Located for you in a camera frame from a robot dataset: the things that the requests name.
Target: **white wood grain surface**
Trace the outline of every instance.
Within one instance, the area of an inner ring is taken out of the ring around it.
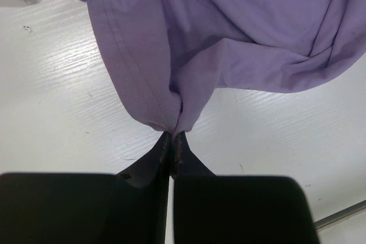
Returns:
[[[87,8],[0,8],[0,173],[116,173],[160,133],[134,121],[101,60]],[[366,57],[297,94],[215,91],[189,143],[217,174],[295,178],[316,220],[366,199]]]

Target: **lavender shirt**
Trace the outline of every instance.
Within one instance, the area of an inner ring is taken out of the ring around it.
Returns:
[[[303,91],[366,51],[366,0],[82,1],[126,110],[175,134],[217,87]]]

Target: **wrinkled cloth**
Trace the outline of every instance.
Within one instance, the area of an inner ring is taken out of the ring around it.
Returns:
[[[189,131],[217,87],[292,93],[366,52],[365,0],[82,0],[126,110]]]

